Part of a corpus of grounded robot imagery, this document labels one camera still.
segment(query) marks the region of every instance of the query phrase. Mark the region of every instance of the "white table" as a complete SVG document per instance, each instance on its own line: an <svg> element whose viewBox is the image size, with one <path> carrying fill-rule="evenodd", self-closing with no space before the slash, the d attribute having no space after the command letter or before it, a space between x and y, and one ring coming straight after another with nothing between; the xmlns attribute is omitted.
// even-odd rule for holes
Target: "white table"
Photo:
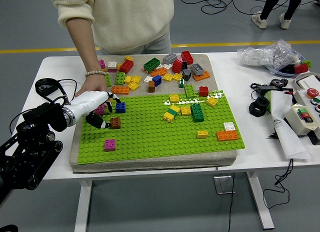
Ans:
<svg viewBox="0 0 320 232"><path fill-rule="evenodd" d="M274 126L270 114L256 118L249 114L251 99L251 83L265 84L275 78L264 68L244 67L237 65L237 53L206 53L209 57L217 86L223 90L235 121L242 135L245 149L237 151L237 158L231 166L195 168L195 169L174 169L174 170L149 170L149 171L128 171L108 172L96 174L73 174L69 165L69 154L73 141L75 126L69 127L63 132L56 133L56 139L63 142L63 151L60 153L44 180L78 180L81 183L81 192L76 218L75 231L85 232L89 212L92 181L111 180L127 177L178 175L194 173L233 173L246 172L256 202L263 229L273 229L274 225L265 207L262 189L256 171L285 169L289 160L285 158L281 144L278 140L267 139L274 132ZM46 100L39 97L34 89L34 84L42 78L76 79L78 86L84 82L85 69L79 56L47 57L42 61L33 86L26 99L23 111L32 109ZM289 79L289 85L293 88L293 79ZM64 83L65 91L70 99L74 91L74 84ZM300 138L311 154L311 159L294 160L295 167L311 167L320 165L320 146L314 146L308 137Z"/></svg>

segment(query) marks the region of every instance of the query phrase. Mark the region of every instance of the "gray floor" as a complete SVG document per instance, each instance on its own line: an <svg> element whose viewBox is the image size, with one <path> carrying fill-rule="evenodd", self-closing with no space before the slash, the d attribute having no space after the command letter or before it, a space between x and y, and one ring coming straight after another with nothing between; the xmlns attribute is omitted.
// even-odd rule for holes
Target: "gray floor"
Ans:
<svg viewBox="0 0 320 232"><path fill-rule="evenodd" d="M234 0L234 3L245 13L264 4L254 0ZM259 30L249 15L237 12L233 5L217 15L206 15L199 4L187 5L180 0L174 0L174 4L175 15L170 27L172 44L317 41L320 38L320 6L313 3L300 6L288 31L281 30L278 22L285 7L272 11L267 29ZM49 56L78 55L77 52L1 51L68 47L74 47L73 42L68 32L58 25L57 10L50 0L0 0L0 144L10 137L9 123L22 110L41 61ZM319 44L292 47L312 60L312 72L320 71ZM173 48L172 51L235 52L240 48L247 46ZM260 172L262 188L272 188L274 176L283 172ZM319 173L319 168L293 169L283 183L290 191L290 203L270 210L274 231L319 231ZM244 173L235 174L235 190L231 231L262 231ZM34 191L16 190L0 208L0 227L15 224L22 232L73 231L79 194L80 184L72 181L43 181ZM267 194L266 199L270 206L284 201L286 196ZM230 195L216 194L210 174L96 181L87 231L225 232L230 201Z"/></svg>

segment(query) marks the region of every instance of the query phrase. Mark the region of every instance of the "table leg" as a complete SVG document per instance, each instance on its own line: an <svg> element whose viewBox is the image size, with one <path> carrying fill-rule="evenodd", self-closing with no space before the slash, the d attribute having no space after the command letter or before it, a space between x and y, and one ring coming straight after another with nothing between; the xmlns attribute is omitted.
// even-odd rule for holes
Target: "table leg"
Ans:
<svg viewBox="0 0 320 232"><path fill-rule="evenodd" d="M269 209L265 206L263 199L263 191L256 172L246 173L251 191L254 197L255 205L258 210L261 225L264 230L272 230L275 228Z"/></svg>
<svg viewBox="0 0 320 232"><path fill-rule="evenodd" d="M89 214L92 180L81 181L78 211L76 214L74 232L86 232Z"/></svg>

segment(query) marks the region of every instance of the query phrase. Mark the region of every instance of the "white sweater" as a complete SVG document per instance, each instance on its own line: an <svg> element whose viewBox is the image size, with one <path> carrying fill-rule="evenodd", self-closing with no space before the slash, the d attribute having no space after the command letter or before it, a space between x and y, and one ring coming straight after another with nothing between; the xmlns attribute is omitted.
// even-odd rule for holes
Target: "white sweater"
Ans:
<svg viewBox="0 0 320 232"><path fill-rule="evenodd" d="M52 0L58 22L91 21L94 42L110 52L146 45L169 31L173 0Z"/></svg>

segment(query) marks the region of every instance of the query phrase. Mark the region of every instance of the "person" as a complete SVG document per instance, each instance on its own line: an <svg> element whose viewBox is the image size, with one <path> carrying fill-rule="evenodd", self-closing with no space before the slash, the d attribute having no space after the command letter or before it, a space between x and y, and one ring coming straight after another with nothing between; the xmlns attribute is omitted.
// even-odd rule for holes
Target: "person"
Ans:
<svg viewBox="0 0 320 232"><path fill-rule="evenodd" d="M103 55L171 53L173 0L51 0L87 71L77 96L107 91L95 45Z"/></svg>
<svg viewBox="0 0 320 232"><path fill-rule="evenodd" d="M263 10L258 11L256 14L252 15L251 20L253 23L255 23L259 29L265 30L267 28L268 24L268 16L274 6L279 2L279 0L266 0ZM298 8L299 4L301 3L301 0L289 0L289 6L285 13L282 13L279 17L280 21L280 28L283 30L287 30L289 28L289 25L291 23L291 18Z"/></svg>

